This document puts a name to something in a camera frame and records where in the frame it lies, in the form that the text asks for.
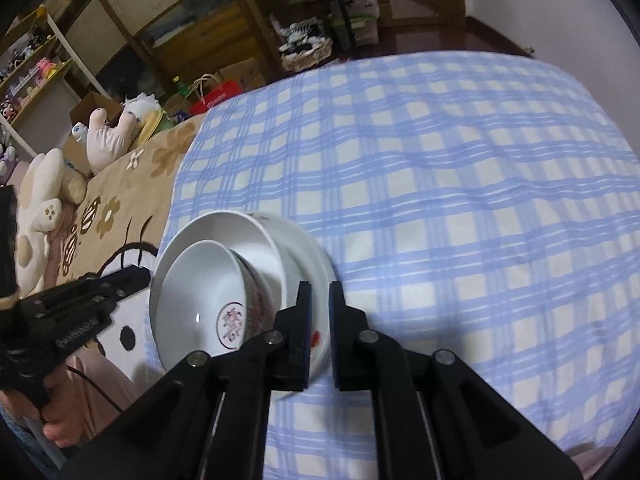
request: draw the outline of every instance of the toy figure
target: toy figure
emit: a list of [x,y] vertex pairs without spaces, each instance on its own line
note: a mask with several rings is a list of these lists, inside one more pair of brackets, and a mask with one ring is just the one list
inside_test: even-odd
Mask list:
[[50,59],[43,57],[38,63],[37,67],[40,69],[40,75],[43,78],[48,78],[52,75],[52,70],[55,69],[56,64]]
[[33,37],[29,40],[29,46],[33,50],[36,50],[39,46],[44,44],[44,42],[47,41],[50,37],[51,37],[50,34],[47,35],[47,33],[44,32],[44,30],[42,30],[39,27],[35,27],[33,29]]
[[11,54],[11,61],[9,61],[9,65],[7,65],[7,70],[9,72],[12,72],[16,68],[18,68],[23,61],[24,54],[14,49],[13,53]]
[[34,48],[31,45],[27,45],[22,51],[22,56],[24,57],[24,59],[27,59],[33,53]]
[[5,99],[0,103],[0,114],[9,122],[13,121],[18,114],[14,105],[8,99]]

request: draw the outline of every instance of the black cable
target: black cable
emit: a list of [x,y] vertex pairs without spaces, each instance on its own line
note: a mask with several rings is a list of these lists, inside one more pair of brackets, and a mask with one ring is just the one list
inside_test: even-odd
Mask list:
[[106,400],[111,406],[113,406],[116,410],[118,410],[119,413],[124,413],[124,410],[120,406],[118,406],[115,402],[113,402],[113,400],[111,400],[111,398],[104,392],[104,390],[100,386],[94,383],[89,377],[83,374],[80,370],[77,370],[76,368],[73,368],[72,366],[69,366],[69,365],[66,366],[66,369],[69,370],[70,372],[75,373],[77,376],[82,377],[91,386],[93,386],[96,389],[96,391],[99,394],[101,394],[101,396],[104,397],[104,400]]

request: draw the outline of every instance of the plush bunny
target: plush bunny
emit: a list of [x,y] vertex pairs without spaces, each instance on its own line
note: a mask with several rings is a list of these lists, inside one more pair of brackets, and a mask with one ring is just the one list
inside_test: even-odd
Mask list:
[[18,194],[16,277],[20,297],[41,292],[49,257],[47,235],[62,221],[61,198],[79,205],[86,195],[82,175],[65,165],[62,150],[33,159]]
[[100,173],[112,162],[126,155],[132,141],[132,133],[138,120],[130,112],[123,112],[118,126],[105,124],[107,110],[97,108],[89,117],[86,136],[86,157],[94,174]]

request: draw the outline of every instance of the hello kitty blanket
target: hello kitty blanket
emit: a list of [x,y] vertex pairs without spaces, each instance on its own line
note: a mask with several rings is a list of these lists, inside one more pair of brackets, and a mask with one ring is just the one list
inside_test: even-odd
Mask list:
[[[132,264],[155,269],[175,174],[203,118],[156,134],[89,181],[63,245],[59,285]],[[92,344],[142,389],[158,377],[143,365],[146,296],[143,292],[121,302],[113,325]]]

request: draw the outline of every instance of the blue plaid bedsheet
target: blue plaid bedsheet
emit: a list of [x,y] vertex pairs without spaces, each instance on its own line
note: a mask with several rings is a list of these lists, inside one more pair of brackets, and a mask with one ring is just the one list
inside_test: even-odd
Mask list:
[[[239,96],[186,155],[162,248],[219,208],[299,222],[374,328],[453,349],[562,449],[640,408],[638,161],[557,68],[421,53]],[[369,395],[327,367],[273,403],[264,475],[375,478]]]

